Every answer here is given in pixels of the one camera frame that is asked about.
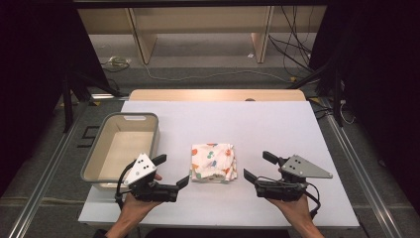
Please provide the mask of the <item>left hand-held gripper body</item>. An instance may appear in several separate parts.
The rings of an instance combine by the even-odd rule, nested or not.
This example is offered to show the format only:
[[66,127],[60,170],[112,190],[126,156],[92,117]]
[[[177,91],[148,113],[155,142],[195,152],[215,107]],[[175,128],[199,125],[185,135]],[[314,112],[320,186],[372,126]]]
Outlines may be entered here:
[[158,166],[144,153],[140,153],[124,179],[132,196],[141,201],[176,202],[179,189],[176,185],[155,181]]

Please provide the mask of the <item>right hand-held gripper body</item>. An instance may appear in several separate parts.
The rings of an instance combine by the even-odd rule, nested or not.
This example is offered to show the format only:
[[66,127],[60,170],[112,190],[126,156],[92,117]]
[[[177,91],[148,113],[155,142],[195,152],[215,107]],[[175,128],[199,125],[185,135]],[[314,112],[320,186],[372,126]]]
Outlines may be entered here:
[[331,179],[333,175],[306,159],[293,155],[287,159],[278,157],[281,178],[278,180],[257,177],[254,184],[258,197],[283,201],[296,201],[305,192],[307,178]]

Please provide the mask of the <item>person's left hand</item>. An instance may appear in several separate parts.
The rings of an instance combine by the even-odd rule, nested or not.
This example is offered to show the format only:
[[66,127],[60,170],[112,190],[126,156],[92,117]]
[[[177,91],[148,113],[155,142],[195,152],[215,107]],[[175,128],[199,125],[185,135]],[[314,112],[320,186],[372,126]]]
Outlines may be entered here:
[[125,216],[139,218],[141,216],[146,216],[151,210],[159,205],[159,201],[137,200],[128,193],[124,201],[122,213]]

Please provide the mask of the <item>person's right hand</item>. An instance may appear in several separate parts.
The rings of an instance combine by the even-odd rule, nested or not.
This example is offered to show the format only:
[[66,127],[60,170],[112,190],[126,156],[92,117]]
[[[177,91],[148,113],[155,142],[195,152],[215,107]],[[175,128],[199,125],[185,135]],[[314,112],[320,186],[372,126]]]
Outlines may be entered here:
[[295,229],[307,228],[313,224],[306,195],[302,195],[296,201],[283,201],[272,198],[269,198],[268,201],[281,211],[286,220]]

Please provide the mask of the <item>grey plastic basket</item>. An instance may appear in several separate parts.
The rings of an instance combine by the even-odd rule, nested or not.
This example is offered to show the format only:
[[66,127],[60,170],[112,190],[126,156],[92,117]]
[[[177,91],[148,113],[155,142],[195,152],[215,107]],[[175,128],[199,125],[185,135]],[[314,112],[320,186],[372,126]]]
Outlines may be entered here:
[[99,128],[80,172],[98,189],[115,189],[123,169],[139,154],[153,158],[158,150],[158,117],[154,113],[112,113]]

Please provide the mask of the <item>patterned white folded cloth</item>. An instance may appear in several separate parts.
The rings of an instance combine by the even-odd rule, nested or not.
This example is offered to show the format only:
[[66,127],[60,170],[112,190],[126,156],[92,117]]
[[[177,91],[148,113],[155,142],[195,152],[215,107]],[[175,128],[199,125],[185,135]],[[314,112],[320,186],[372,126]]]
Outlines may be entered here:
[[227,183],[237,177],[237,159],[232,144],[208,143],[191,146],[192,181]]

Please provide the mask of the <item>white table mat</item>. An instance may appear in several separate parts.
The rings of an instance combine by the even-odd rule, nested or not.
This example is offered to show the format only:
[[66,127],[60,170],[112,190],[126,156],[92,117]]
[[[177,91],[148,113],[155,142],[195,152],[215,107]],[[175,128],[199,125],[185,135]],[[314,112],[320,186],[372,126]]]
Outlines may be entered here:
[[[158,118],[157,150],[167,156],[157,171],[164,182],[186,177],[194,144],[233,145],[239,172],[278,179],[278,167],[263,159],[298,155],[329,173],[314,178],[309,192],[320,201],[314,222],[322,228],[356,228],[359,223],[342,185],[309,103],[127,101],[123,112],[135,120]],[[192,182],[176,202],[164,203],[143,220],[145,226],[206,228],[283,228],[285,218],[256,194],[252,183],[237,177],[229,183]]]

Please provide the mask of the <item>black tape floor marker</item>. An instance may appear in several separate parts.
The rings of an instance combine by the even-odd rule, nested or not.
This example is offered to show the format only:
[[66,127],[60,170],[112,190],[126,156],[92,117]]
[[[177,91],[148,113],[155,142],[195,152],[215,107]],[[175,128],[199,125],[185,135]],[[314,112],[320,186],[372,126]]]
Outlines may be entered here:
[[98,131],[99,131],[98,126],[87,126],[84,129],[84,132],[81,137],[81,141],[77,145],[77,148],[91,148],[97,136]]

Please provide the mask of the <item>person's dark clothing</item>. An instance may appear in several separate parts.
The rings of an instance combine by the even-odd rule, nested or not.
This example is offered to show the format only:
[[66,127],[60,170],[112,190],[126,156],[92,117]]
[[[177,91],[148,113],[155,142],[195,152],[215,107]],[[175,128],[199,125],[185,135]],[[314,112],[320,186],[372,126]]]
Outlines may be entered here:
[[156,228],[144,238],[290,238],[286,230]]

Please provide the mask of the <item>light wooden table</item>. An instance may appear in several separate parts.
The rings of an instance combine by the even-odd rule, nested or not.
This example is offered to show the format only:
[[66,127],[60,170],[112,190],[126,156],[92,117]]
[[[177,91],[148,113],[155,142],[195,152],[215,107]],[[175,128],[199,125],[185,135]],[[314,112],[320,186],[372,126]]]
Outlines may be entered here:
[[130,101],[305,101],[299,89],[136,89]]

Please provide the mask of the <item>black metal stand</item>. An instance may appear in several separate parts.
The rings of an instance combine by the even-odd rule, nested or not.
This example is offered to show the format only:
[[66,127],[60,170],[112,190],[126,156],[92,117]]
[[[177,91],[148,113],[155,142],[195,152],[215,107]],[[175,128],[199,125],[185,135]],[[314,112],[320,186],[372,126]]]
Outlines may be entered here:
[[64,133],[69,131],[74,121],[71,95],[75,95],[81,102],[88,102],[93,98],[92,93],[88,90],[88,87],[94,86],[114,97],[127,96],[127,93],[113,89],[109,85],[107,79],[99,80],[79,70],[70,70],[67,72],[64,75],[61,85],[64,104]]
[[303,85],[318,79],[318,85],[315,89],[316,93],[320,96],[326,96],[329,92],[333,94],[333,117],[340,127],[343,126],[341,119],[340,107],[342,99],[341,89],[341,69],[337,57],[330,57],[327,62],[311,72],[308,76],[304,77],[298,82],[289,86],[289,89],[298,89]]

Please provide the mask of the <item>black curtain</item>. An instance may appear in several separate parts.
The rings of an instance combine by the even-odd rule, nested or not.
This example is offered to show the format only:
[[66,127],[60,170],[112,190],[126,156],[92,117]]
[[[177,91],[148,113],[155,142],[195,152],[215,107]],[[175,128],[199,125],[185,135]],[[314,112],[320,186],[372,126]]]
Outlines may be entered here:
[[345,97],[420,212],[420,0],[331,0],[310,66],[319,68],[345,39]]
[[0,0],[0,196],[47,127],[62,83],[77,97],[106,85],[79,16],[37,0]]

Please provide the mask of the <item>light wooden desk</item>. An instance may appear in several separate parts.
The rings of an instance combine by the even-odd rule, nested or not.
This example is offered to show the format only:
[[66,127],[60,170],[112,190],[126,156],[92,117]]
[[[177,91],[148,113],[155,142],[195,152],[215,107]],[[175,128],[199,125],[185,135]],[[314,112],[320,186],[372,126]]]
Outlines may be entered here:
[[320,29],[324,6],[180,7],[80,9],[90,35],[132,35],[140,59],[148,63],[159,34],[249,33],[257,62],[264,62],[270,33]]

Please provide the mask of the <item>aluminium floor rail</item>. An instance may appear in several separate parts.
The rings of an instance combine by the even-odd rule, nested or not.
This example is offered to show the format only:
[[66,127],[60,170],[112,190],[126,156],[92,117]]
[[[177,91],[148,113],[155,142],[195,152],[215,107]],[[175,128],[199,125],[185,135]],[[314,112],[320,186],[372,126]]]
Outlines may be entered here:
[[45,132],[30,159],[24,162],[13,178],[12,186],[0,198],[0,208],[15,207],[17,210],[16,217],[11,219],[12,225],[5,235],[6,238],[24,238],[64,158],[84,111],[84,107],[75,109],[73,122],[69,126],[64,126],[63,131],[58,130],[54,138],[49,136],[49,132],[53,132],[53,129]]
[[355,151],[350,139],[348,138],[343,127],[340,127],[335,117],[328,116],[328,121],[334,134],[344,151],[346,158],[352,168],[358,183],[372,209],[382,231],[386,238],[403,238],[403,234],[399,229],[396,220],[387,208],[382,197],[379,195],[377,189],[368,175],[367,170],[362,164],[357,152]]

